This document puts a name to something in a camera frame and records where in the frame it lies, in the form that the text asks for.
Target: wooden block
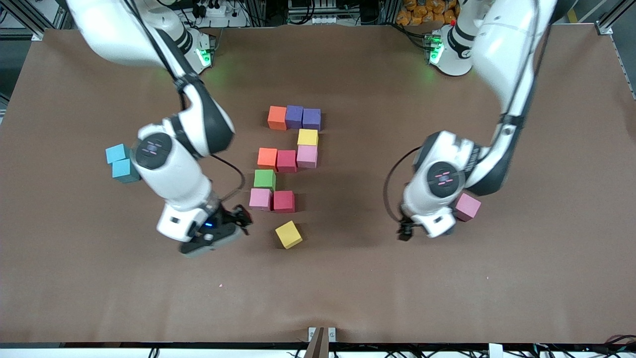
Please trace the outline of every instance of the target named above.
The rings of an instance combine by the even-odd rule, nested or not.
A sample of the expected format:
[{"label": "wooden block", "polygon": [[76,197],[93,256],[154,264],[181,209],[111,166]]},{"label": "wooden block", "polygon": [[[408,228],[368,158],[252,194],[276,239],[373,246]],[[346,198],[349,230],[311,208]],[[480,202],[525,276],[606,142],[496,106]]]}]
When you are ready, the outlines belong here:
[{"label": "wooden block", "polygon": [[318,165],[318,147],[315,145],[299,145],[296,163],[299,168],[316,168]]},{"label": "wooden block", "polygon": [[278,235],[280,242],[285,248],[291,248],[295,244],[303,241],[293,221],[276,229],[276,235]]},{"label": "wooden block", "polygon": [[274,212],[275,213],[295,213],[296,205],[294,192],[291,190],[274,192]]},{"label": "wooden block", "polygon": [[303,128],[321,130],[322,114],[318,108],[305,108],[303,110]]},{"label": "wooden block", "polygon": [[295,173],[298,171],[296,167],[296,151],[295,150],[279,150],[276,158],[276,168],[279,173]]},{"label": "wooden block", "polygon": [[132,165],[132,161],[130,161],[130,159],[114,162],[112,170],[113,178],[122,183],[132,183],[140,180],[139,173]]},{"label": "wooden block", "polygon": [[461,221],[468,221],[477,215],[481,202],[472,196],[462,193],[455,202],[455,217]]},{"label": "wooden block", "polygon": [[276,170],[276,148],[259,148],[257,165],[260,169]]},{"label": "wooden block", "polygon": [[288,129],[301,129],[303,127],[303,108],[301,106],[287,106],[285,125]]},{"label": "wooden block", "polygon": [[285,124],[285,113],[287,108],[270,106],[270,114],[267,116],[267,124],[271,129],[278,131],[286,131],[287,125]]},{"label": "wooden block", "polygon": [[271,169],[257,169],[254,171],[254,187],[276,190],[276,173]]},{"label": "wooden block", "polygon": [[249,207],[254,210],[272,209],[272,191],[266,188],[252,188],[249,193]]},{"label": "wooden block", "polygon": [[123,144],[117,144],[114,147],[106,149],[106,163],[112,164],[116,161],[130,159],[130,148]]},{"label": "wooden block", "polygon": [[318,145],[318,131],[315,129],[299,130],[298,145]]}]

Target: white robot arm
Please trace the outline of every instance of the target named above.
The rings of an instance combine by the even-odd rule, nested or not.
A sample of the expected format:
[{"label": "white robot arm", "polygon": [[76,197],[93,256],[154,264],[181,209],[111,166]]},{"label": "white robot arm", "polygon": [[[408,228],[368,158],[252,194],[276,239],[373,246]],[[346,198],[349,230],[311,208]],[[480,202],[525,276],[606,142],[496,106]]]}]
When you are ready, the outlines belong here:
[{"label": "white robot arm", "polygon": [[120,64],[163,66],[179,95],[189,99],[189,108],[139,130],[132,161],[148,186],[165,200],[157,230],[182,241],[183,254],[213,250],[239,237],[241,229],[246,232],[251,224],[242,206],[233,212],[223,208],[197,163],[225,150],[232,142],[234,126],[183,49],[164,30],[148,25],[132,1],[68,0],[68,5],[98,55]]},{"label": "white robot arm", "polygon": [[404,190],[402,240],[410,238],[413,226],[432,238],[449,233],[455,225],[450,206],[462,190],[483,196],[503,186],[534,89],[534,50],[556,2],[498,0],[484,18],[472,61],[501,104],[494,138],[490,147],[447,131],[426,138]]}]

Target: brown table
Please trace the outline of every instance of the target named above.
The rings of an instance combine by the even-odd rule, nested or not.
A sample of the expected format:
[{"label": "brown table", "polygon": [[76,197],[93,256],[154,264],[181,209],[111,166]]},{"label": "brown table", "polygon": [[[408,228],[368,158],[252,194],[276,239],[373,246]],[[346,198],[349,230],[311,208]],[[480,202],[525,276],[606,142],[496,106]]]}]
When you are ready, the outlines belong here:
[{"label": "brown table", "polygon": [[[253,178],[271,104],[322,108],[319,168],[279,175],[300,212],[196,259],[155,231],[163,201],[111,179],[104,149],[177,110],[161,69],[111,64],[74,31],[33,43],[0,127],[1,341],[601,342],[636,331],[636,104],[611,39],[555,27],[506,186],[435,240],[396,241],[389,168],[432,132],[487,144],[495,96],[391,28],[227,30],[202,76]],[[236,174],[201,161],[219,193]],[[411,177],[394,177],[397,203]],[[231,204],[247,204],[245,188]],[[305,240],[280,249],[293,219]]]}]

